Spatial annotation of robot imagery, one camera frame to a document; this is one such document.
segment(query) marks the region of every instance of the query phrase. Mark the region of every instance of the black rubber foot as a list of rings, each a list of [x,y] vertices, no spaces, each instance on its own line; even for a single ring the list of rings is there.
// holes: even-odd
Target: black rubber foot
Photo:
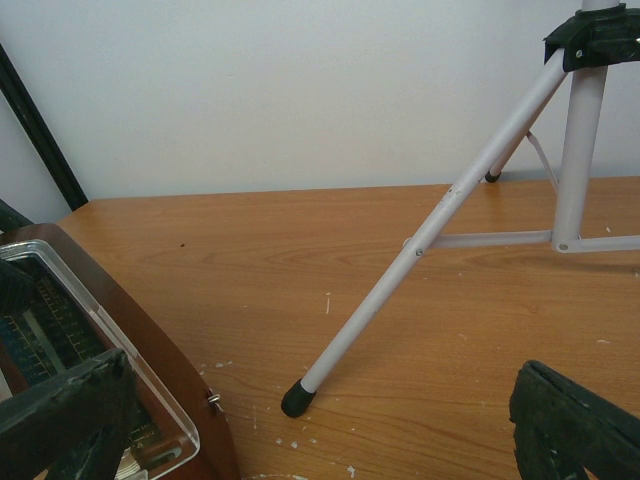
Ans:
[[[489,183],[496,183],[500,178],[501,173],[502,172],[500,172],[498,175],[491,175],[491,172],[487,172],[487,174],[484,176],[484,179]]]
[[[293,387],[289,389],[287,393],[282,397],[282,403],[280,404],[280,408],[287,417],[297,418],[307,411],[309,405],[311,405],[311,400],[316,396],[314,393],[307,392],[300,382],[302,379],[298,380]]]

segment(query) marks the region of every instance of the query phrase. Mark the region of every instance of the white tripod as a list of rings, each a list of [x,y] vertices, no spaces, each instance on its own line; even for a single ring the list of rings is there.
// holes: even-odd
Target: white tripod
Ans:
[[[282,400],[285,414],[298,417],[305,412],[327,375],[429,248],[550,241],[559,253],[640,249],[640,236],[580,237],[607,65],[640,60],[640,34],[635,33],[640,30],[630,28],[626,34],[620,34],[623,23],[640,27],[639,22],[633,23],[636,18],[640,19],[640,11],[626,9],[619,0],[583,0],[576,16],[550,35],[547,62],[538,78],[414,236],[405,242],[400,254],[307,374],[285,394]],[[552,37],[560,38],[560,43],[553,45]],[[497,180],[568,71],[574,73],[559,184],[541,155],[558,193],[553,230],[440,235],[483,178]]]

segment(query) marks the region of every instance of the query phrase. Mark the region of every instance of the wooden tabletop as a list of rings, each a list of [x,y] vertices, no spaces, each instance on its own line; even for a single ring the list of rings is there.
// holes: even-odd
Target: wooden tabletop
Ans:
[[[446,189],[96,200],[60,225],[222,394],[244,478],[517,479],[526,360],[640,414],[640,252],[431,250],[308,414],[279,408]],[[583,236],[640,233],[639,194],[593,180]],[[549,229],[554,205],[481,184],[446,231]]]

